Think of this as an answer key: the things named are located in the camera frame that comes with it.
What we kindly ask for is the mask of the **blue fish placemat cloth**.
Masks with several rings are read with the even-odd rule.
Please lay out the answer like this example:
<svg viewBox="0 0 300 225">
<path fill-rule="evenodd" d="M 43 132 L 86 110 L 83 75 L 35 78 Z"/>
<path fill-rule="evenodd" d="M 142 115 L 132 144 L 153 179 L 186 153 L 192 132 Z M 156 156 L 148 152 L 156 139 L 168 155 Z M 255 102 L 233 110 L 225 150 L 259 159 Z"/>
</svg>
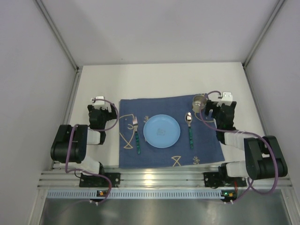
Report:
<svg viewBox="0 0 300 225">
<path fill-rule="evenodd" d="M 194 95 L 122 99 L 119 118 L 119 167 L 156 168 L 224 161 L 211 116 L 193 114 Z"/>
</svg>

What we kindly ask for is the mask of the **metal cup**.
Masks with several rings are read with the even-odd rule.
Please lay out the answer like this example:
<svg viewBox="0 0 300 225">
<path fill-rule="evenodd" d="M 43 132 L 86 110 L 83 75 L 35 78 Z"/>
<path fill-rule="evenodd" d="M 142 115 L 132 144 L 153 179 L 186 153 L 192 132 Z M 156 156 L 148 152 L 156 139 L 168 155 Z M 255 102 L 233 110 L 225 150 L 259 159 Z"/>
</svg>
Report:
<svg viewBox="0 0 300 225">
<path fill-rule="evenodd" d="M 195 113 L 199 113 L 200 111 L 205 109 L 206 103 L 207 103 L 207 98 L 204 95 L 202 94 L 195 95 L 192 101 L 192 110 Z"/>
</svg>

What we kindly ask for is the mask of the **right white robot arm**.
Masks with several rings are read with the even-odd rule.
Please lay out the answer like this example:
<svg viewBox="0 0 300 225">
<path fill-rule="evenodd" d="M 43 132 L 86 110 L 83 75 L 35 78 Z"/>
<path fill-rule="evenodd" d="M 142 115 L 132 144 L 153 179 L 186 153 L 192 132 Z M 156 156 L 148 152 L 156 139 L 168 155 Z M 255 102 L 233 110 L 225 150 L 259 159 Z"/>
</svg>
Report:
<svg viewBox="0 0 300 225">
<path fill-rule="evenodd" d="M 233 122 L 236 102 L 233 101 L 232 94 L 224 92 L 219 99 L 201 101 L 204 114 L 210 115 L 217 126 L 209 128 L 216 131 L 217 140 L 222 144 L 242 150 L 245 154 L 245 160 L 224 163 L 219 167 L 219 172 L 226 178 L 244 177 L 252 180 L 286 176 L 287 164 L 276 137 L 261 137 L 237 130 Z"/>
</svg>

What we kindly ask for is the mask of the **fork with green handle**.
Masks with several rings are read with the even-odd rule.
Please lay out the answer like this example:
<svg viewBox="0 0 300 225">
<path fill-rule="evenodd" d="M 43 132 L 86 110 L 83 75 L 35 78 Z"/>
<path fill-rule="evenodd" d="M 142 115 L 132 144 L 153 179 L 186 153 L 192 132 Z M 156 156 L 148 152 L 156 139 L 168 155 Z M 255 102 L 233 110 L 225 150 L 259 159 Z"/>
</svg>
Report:
<svg viewBox="0 0 300 225">
<path fill-rule="evenodd" d="M 139 141 L 139 135 L 138 135 L 138 120 L 137 117 L 133 117 L 133 128 L 135 132 L 135 141 L 136 141 L 136 147 L 137 147 L 137 154 L 141 154 L 141 147 L 140 147 L 140 141 Z"/>
</svg>

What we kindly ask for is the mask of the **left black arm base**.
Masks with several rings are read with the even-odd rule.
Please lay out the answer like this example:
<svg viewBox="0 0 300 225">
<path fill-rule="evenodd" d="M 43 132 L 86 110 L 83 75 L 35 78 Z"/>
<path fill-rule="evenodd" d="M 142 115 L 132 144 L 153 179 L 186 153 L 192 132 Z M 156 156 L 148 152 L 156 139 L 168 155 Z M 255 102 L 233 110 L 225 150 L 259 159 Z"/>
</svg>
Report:
<svg viewBox="0 0 300 225">
<path fill-rule="evenodd" d="M 118 172 L 106 172 L 105 176 L 111 181 L 112 187 L 117 188 L 120 184 L 121 174 Z M 81 175 L 79 187 L 81 188 L 108 188 L 109 182 L 102 177 Z"/>
</svg>

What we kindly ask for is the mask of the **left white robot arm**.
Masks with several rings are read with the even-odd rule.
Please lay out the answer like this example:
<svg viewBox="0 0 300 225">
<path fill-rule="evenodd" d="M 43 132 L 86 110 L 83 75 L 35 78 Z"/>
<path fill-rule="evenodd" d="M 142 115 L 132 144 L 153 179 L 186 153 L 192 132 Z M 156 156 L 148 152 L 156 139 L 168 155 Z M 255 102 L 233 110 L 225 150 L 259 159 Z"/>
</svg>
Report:
<svg viewBox="0 0 300 225">
<path fill-rule="evenodd" d="M 87 106 L 89 124 L 60 125 L 51 146 L 53 161 L 64 166 L 65 173 L 82 172 L 88 176 L 104 177 L 103 165 L 87 155 L 89 145 L 103 145 L 106 132 L 119 121 L 116 105 L 103 96 L 91 99 Z"/>
</svg>

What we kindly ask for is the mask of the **blue plastic plate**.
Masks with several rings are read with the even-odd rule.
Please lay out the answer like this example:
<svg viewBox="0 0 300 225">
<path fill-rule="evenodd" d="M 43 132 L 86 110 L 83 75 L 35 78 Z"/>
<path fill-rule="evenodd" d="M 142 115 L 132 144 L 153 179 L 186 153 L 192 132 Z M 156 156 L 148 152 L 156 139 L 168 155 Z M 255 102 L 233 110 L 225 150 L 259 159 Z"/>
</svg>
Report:
<svg viewBox="0 0 300 225">
<path fill-rule="evenodd" d="M 165 114 L 152 116 L 143 127 L 146 142 L 159 149 L 173 146 L 179 140 L 180 133 L 176 119 Z"/>
</svg>

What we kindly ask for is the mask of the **spoon with green handle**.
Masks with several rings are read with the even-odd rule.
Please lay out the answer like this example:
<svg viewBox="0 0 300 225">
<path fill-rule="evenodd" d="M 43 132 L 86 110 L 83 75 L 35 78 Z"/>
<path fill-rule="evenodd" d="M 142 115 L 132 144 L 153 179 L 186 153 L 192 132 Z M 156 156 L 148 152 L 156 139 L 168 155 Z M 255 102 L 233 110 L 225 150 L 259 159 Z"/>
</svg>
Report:
<svg viewBox="0 0 300 225">
<path fill-rule="evenodd" d="M 186 123 L 188 125 L 189 145 L 190 145 L 191 149 L 194 148 L 193 132 L 192 132 L 192 128 L 191 128 L 192 120 L 193 120 L 192 113 L 191 112 L 187 112 L 185 114 L 185 121 L 186 121 Z"/>
</svg>

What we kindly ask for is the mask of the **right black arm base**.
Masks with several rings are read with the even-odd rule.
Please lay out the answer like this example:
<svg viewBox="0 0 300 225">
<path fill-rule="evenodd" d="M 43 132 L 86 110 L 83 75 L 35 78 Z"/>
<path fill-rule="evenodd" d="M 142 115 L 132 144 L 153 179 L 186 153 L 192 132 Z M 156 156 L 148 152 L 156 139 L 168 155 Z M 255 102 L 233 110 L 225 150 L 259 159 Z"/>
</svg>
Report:
<svg viewBox="0 0 300 225">
<path fill-rule="evenodd" d="M 207 188 L 222 188 L 222 187 L 246 187 L 246 180 L 241 177 L 227 177 L 221 175 L 219 172 L 204 172 L 204 185 Z"/>
</svg>

